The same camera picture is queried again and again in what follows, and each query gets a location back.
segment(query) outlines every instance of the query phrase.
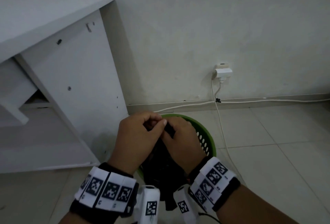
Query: tiled floor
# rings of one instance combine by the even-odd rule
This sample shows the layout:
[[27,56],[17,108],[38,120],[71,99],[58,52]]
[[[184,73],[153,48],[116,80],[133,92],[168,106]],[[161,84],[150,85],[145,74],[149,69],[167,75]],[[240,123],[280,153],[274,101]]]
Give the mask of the tiled floor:
[[[216,111],[180,113],[211,133],[234,170]],[[221,110],[230,157],[248,188],[299,223],[330,223],[330,112],[322,104]],[[90,168],[0,175],[0,223],[56,224]],[[159,223],[183,223],[161,204]],[[203,223],[214,223],[207,218]],[[120,219],[117,223],[132,223]]]

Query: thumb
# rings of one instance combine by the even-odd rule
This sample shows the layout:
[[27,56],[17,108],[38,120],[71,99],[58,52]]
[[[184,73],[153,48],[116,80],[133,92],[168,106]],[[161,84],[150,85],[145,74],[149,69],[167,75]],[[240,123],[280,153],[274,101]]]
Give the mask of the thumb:
[[170,147],[174,143],[174,140],[171,138],[171,136],[166,131],[163,131],[161,139],[163,140],[163,143],[167,147],[167,150],[170,150]]
[[153,129],[151,131],[149,131],[150,135],[152,135],[152,137],[154,139],[156,139],[156,141],[158,140],[160,135],[163,133],[163,130],[164,130],[166,124],[167,124],[167,120],[161,120],[153,127]]

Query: person's left hand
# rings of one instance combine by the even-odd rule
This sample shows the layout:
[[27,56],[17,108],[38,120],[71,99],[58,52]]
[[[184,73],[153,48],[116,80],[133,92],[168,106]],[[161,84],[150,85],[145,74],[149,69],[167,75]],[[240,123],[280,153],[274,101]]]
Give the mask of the person's left hand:
[[[166,124],[167,120],[154,112],[137,113],[122,120],[108,163],[133,175],[151,153]],[[153,129],[147,131],[145,126]]]

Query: black cable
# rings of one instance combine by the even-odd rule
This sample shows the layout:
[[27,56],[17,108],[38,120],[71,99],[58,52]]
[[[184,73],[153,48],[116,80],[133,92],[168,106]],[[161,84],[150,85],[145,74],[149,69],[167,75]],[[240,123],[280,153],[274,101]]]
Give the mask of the black cable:
[[215,220],[217,223],[220,223],[221,224],[221,222],[220,221],[218,221],[216,218],[214,218],[212,215],[210,215],[210,214],[205,214],[205,213],[198,213],[199,215],[206,215],[206,216],[208,216],[208,217],[211,217],[213,220]]

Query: green laundry basket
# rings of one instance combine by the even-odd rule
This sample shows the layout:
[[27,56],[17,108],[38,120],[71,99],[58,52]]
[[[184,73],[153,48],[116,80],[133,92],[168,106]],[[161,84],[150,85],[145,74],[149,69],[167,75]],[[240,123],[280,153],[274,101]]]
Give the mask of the green laundry basket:
[[[217,150],[214,145],[213,138],[211,134],[208,132],[208,130],[198,121],[196,121],[193,118],[190,118],[188,116],[184,116],[182,114],[163,114],[163,118],[168,118],[168,117],[182,117],[188,122],[191,122],[191,125],[195,128],[196,134],[198,136],[199,142],[201,144],[201,148],[204,150],[205,154],[208,156],[217,156]],[[138,174],[139,176],[143,179],[143,172],[139,168],[138,169]]]

